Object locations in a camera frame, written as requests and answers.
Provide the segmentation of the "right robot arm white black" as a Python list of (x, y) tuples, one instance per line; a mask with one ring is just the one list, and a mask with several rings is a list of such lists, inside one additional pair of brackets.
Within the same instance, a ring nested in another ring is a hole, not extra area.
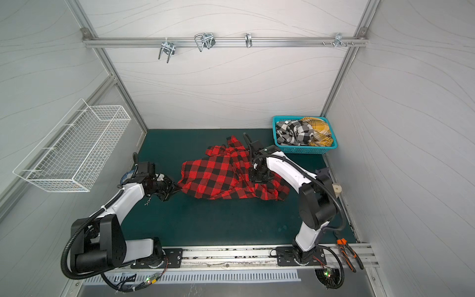
[(264, 184), (280, 176), (299, 194), (302, 225), (293, 242), (293, 257), (304, 266), (322, 250), (319, 243), (324, 234), (339, 233), (348, 223), (336, 198), (329, 169), (310, 173), (277, 146), (264, 147), (260, 141), (252, 141), (247, 133), (243, 137), (251, 158), (251, 181)]

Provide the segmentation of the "red black plaid shirt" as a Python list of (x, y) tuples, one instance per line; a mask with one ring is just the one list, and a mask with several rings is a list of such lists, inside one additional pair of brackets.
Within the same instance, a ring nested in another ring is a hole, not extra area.
[(250, 180), (249, 151), (235, 137), (227, 144), (210, 146), (206, 157), (182, 164), (178, 186), (182, 192), (196, 199), (252, 199), (285, 200), (291, 186), (278, 174), (264, 184)]

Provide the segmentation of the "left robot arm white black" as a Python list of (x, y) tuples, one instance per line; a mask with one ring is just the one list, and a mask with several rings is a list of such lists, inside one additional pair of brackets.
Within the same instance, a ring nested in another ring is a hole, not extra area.
[(165, 202), (179, 187), (167, 175), (157, 173), (154, 163), (140, 162), (137, 153), (133, 161), (114, 197), (91, 216), (72, 224), (60, 261), (67, 278), (80, 280), (127, 265), (157, 268), (164, 263), (165, 252), (158, 238), (127, 240), (121, 225), (137, 203), (153, 197)]

